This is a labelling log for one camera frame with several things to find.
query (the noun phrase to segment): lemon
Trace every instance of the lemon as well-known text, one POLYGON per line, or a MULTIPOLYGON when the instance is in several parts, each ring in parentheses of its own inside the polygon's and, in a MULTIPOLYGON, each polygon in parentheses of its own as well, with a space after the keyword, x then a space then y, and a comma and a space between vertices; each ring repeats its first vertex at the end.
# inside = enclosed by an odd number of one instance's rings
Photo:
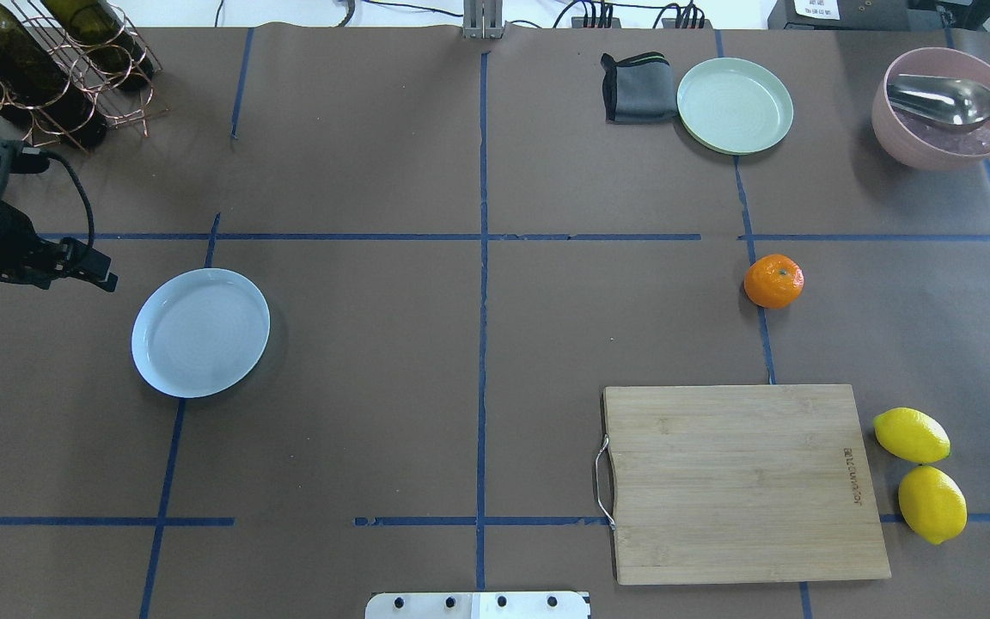
POLYGON ((913 463, 932 463, 950 454, 946 430, 915 408, 892 408, 873 419, 877 442, 893 456, 913 463))
POLYGON ((933 466, 919 466, 900 482, 900 513, 911 530, 939 545, 965 530, 965 496, 949 475, 933 466))

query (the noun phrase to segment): pale green plate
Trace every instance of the pale green plate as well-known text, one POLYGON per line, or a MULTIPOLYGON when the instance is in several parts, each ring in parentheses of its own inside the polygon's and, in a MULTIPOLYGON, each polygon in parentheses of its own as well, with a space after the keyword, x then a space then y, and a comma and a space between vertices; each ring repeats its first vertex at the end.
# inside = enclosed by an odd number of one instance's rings
POLYGON ((743 156, 785 137, 793 125, 793 99, 765 67, 741 58, 713 58, 683 76, 679 116, 701 144, 743 156))

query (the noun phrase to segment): label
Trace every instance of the label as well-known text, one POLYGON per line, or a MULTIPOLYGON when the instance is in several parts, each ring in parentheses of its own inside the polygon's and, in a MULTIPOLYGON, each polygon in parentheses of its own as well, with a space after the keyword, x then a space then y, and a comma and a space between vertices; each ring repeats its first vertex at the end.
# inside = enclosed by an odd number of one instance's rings
POLYGON ((797 15, 812 17, 815 20, 837 20, 838 0, 793 0, 797 15))
POLYGON ((853 502, 861 505, 861 488, 858 486, 858 467, 853 463, 852 448, 842 448, 842 457, 846 459, 846 473, 850 479, 850 493, 853 494, 853 502))

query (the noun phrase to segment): tangerine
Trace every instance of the tangerine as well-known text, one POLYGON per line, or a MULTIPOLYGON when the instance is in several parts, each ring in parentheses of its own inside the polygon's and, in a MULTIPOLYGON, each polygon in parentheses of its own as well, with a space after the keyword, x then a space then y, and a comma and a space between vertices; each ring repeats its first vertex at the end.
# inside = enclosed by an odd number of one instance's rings
POLYGON ((770 310, 797 301, 804 290, 804 273, 797 262, 782 254, 763 255, 755 260, 743 277, 743 292, 755 305, 770 310))

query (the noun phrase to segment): cutting board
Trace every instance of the cutting board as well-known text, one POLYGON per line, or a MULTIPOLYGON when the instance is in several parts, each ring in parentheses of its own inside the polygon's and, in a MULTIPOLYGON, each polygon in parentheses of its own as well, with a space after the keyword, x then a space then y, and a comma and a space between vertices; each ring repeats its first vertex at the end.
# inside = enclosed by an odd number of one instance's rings
POLYGON ((849 384, 609 387, 623 585, 888 579, 849 384))

